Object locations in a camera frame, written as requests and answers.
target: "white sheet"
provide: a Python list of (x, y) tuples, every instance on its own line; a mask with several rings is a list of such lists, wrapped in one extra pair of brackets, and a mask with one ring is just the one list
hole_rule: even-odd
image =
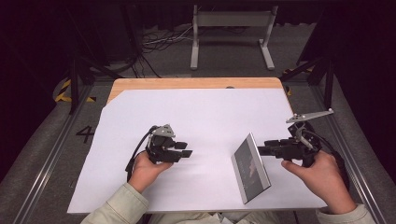
[[(68, 213), (90, 213), (126, 181), (126, 164), (152, 125), (170, 124), (187, 142), (181, 159), (146, 189), (149, 213), (313, 208), (325, 203), (281, 160), (262, 157), (272, 187), (242, 203), (231, 156), (249, 132), (258, 146), (290, 136), (282, 89), (124, 91), (102, 111)], [(144, 149), (147, 141), (140, 148)]]

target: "metal stand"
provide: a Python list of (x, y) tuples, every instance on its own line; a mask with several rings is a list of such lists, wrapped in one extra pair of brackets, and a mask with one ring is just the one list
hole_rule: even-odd
[(298, 66), (297, 68), (287, 73), (286, 75), (283, 75), (279, 79), (282, 82), (287, 81), (288, 79), (299, 75), (300, 73), (302, 73), (308, 68), (311, 68), (312, 66), (315, 67), (313, 68), (311, 74), (307, 78), (308, 84), (317, 86), (319, 82), (323, 79), (323, 77), (326, 75), (324, 105), (327, 109), (330, 109), (332, 107), (332, 82), (334, 76), (334, 69), (333, 69), (334, 65), (331, 58), (321, 57), (311, 62), (307, 62), (301, 66)]
[(74, 55), (70, 60), (70, 80), (71, 80), (71, 94), (72, 94), (72, 106), (69, 114), (72, 115), (78, 107), (80, 101), (78, 99), (78, 81), (81, 79), (83, 85), (92, 85), (95, 78), (90, 71), (90, 67), (94, 67), (103, 74), (113, 77), (114, 79), (122, 78), (122, 76), (108, 70), (101, 66), (95, 61), (88, 59), (80, 55)]
[(271, 11), (198, 11), (194, 6), (192, 29), (193, 42), (191, 53), (191, 70), (198, 69), (199, 39), (198, 26), (264, 26), (265, 37), (259, 40), (262, 55), (268, 70), (274, 70), (270, 52), (268, 50), (268, 40), (270, 38), (274, 21), (276, 18), (277, 7)]

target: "printed number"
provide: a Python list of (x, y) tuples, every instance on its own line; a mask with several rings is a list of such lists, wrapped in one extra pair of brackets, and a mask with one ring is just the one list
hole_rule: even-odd
[(92, 130), (92, 127), (91, 126), (87, 126), (83, 130), (81, 130), (78, 133), (76, 133), (76, 135), (85, 136), (84, 143), (87, 143), (88, 138), (90, 137), (90, 135), (94, 135), (95, 134), (95, 133), (91, 133), (91, 130)]

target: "white sleeve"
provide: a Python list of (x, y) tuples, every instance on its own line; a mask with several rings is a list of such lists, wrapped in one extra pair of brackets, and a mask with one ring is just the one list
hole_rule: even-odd
[(146, 213), (149, 201), (131, 185), (122, 185), (102, 207), (96, 209), (81, 223), (135, 224)]
[(329, 215), (328, 207), (317, 210), (318, 220), (321, 224), (375, 224), (373, 217), (364, 204), (358, 204), (355, 210), (343, 215)]

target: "metal frame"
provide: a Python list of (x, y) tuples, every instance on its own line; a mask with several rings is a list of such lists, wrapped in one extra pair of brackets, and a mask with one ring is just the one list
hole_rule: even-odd
[(274, 62), (268, 50), (268, 41), (274, 26), (277, 7), (273, 7), (271, 11), (199, 11), (198, 6), (194, 6), (192, 29), (193, 41), (191, 52), (191, 70), (198, 69), (198, 53), (199, 53), (199, 26), (263, 26), (265, 27), (264, 39), (259, 39), (262, 56), (268, 70), (274, 70)]

